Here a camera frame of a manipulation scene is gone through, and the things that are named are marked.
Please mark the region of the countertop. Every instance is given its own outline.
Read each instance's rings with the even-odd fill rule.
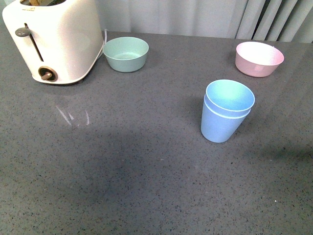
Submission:
[[[313,234],[313,45],[266,42],[268,77],[235,67],[243,40],[108,32],[150,50],[132,73],[101,56],[81,83],[35,81],[1,22],[0,234]],[[201,134],[206,86],[255,105],[233,136]]]

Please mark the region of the blue cup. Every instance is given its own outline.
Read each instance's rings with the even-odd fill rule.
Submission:
[[[232,80],[217,80],[206,88],[203,101],[201,132],[209,141],[227,141],[254,105],[253,92]]]

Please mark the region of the toaster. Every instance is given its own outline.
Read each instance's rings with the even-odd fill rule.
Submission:
[[[77,82],[102,54],[104,40],[94,0],[16,0],[2,16],[38,82]]]

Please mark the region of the gray curtain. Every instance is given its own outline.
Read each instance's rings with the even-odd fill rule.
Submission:
[[[302,43],[313,41],[313,0],[96,2],[102,29],[110,31]]]

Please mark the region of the toaster lever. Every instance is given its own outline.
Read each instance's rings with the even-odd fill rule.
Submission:
[[[51,78],[51,77],[52,77],[52,73],[46,72],[46,73],[41,77],[41,79],[42,79],[42,80],[48,80],[48,79]]]
[[[23,37],[27,37],[27,36],[31,35],[31,31],[27,26],[25,26],[24,28],[17,29],[15,31],[15,34],[16,34],[16,36],[23,38]]]

